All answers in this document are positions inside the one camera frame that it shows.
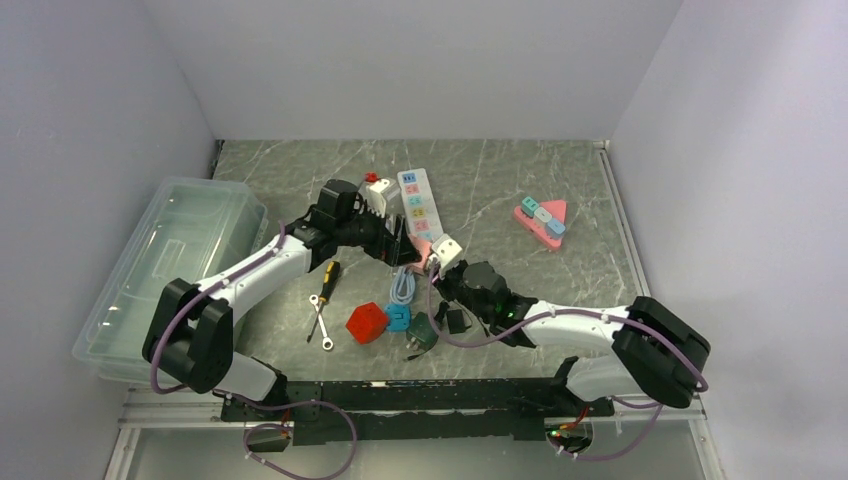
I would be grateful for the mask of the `teal blue plug adapter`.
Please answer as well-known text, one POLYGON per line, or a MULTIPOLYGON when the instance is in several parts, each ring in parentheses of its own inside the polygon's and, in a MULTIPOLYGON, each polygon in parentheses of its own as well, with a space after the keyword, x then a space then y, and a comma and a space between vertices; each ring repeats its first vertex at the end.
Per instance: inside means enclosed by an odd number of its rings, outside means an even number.
POLYGON ((411 310, 408 305, 389 303, 384 308, 388 318, 386 330, 391 333, 405 332, 411 323, 411 310))

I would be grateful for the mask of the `dark green cube socket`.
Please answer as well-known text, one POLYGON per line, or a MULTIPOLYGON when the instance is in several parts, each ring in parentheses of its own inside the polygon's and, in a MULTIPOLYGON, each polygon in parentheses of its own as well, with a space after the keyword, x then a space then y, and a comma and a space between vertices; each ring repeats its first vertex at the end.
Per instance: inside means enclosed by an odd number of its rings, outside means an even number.
POLYGON ((412 317, 406 330, 406 348, 426 352, 438 341, 439 335, 424 312, 419 312, 412 317))

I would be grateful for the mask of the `red cube socket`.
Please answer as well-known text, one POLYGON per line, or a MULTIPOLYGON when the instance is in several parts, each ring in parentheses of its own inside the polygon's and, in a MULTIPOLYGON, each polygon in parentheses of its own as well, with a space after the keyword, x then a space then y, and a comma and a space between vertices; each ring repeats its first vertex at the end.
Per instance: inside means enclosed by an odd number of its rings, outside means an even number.
POLYGON ((360 345, 379 338, 389 324, 388 315, 376 303, 357 306, 349 316, 345 328, 360 345))

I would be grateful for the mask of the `pink socket adapter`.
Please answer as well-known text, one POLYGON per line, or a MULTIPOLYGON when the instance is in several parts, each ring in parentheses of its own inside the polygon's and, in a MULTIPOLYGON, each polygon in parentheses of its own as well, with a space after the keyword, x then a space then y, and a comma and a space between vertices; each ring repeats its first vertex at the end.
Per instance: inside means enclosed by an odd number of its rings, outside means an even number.
POLYGON ((425 275, 428 270, 429 257, 432 253, 432 242, 418 236, 410 236, 410 240, 418 253, 418 259, 406 263, 405 267, 410 269, 414 274, 425 275))

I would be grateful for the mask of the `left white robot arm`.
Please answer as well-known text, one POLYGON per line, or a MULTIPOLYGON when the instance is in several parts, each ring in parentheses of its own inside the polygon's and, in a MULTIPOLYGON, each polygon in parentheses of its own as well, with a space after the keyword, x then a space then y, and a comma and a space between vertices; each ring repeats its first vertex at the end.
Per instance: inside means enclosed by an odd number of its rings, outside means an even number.
POLYGON ((321 267, 341 247, 359 247, 391 267, 422 259, 402 215, 380 212, 356 184, 331 179, 304 215, 281 224, 247 258, 205 279, 177 278, 164 287, 142 346, 151 388, 158 394, 190 389, 240 396, 261 419, 279 417, 288 402, 286 376, 236 352, 235 331, 254 306, 321 267))

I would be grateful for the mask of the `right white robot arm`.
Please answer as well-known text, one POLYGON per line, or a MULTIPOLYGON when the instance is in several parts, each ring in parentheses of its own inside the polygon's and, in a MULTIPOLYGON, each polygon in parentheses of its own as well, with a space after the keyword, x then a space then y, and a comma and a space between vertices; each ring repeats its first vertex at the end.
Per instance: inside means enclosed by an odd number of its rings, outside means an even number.
POLYGON ((447 268, 431 259, 427 274, 428 285, 443 300, 465 307, 489 331, 476 342, 447 337, 447 343, 577 350, 552 380, 552 404, 564 415, 601 398, 635 394, 683 409, 709 388, 703 374, 709 342, 653 297, 638 296, 626 306, 579 308, 517 294, 487 262, 460 261, 447 268))

